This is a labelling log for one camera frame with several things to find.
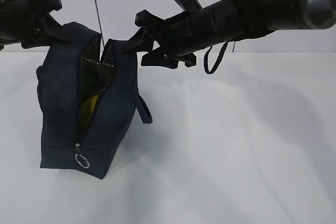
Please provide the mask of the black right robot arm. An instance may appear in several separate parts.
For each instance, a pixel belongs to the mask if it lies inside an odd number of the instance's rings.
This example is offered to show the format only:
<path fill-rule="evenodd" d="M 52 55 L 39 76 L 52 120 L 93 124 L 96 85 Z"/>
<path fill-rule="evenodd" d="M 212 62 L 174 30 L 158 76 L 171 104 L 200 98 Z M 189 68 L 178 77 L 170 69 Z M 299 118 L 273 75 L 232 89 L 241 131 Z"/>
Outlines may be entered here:
<path fill-rule="evenodd" d="M 195 66 L 199 50 L 265 37 L 278 30 L 323 30 L 335 25 L 335 0 L 220 0 L 203 7 L 197 0 L 175 0 L 182 12 L 167 19 L 138 12 L 139 30 L 124 52 L 142 52 L 143 66 L 175 69 Z"/>

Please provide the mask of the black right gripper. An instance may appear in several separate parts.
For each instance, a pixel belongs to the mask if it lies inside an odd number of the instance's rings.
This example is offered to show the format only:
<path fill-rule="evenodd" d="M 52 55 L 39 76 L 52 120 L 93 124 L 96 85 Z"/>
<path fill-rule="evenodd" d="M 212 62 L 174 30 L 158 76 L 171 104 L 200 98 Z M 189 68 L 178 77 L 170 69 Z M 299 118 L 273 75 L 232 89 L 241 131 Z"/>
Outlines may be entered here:
<path fill-rule="evenodd" d="M 246 32 L 246 21 L 232 0 L 221 0 L 195 12 L 182 12 L 161 19 L 147 10 L 137 13 L 140 29 L 123 46 L 124 53 L 147 52 L 143 67 L 176 69 L 196 65 L 195 52 L 232 41 Z M 159 48 L 153 50 L 154 41 Z"/>

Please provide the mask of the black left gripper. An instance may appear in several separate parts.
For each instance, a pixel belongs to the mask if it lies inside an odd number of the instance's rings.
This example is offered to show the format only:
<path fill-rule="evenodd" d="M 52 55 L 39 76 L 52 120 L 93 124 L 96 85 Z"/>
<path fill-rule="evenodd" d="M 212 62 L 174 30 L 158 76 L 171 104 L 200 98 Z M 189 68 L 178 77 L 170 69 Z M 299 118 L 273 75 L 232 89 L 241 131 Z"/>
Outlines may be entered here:
<path fill-rule="evenodd" d="M 1 50 L 12 44 L 29 49 L 50 46 L 54 41 L 72 43 L 50 14 L 60 9 L 61 0 L 1 0 Z"/>

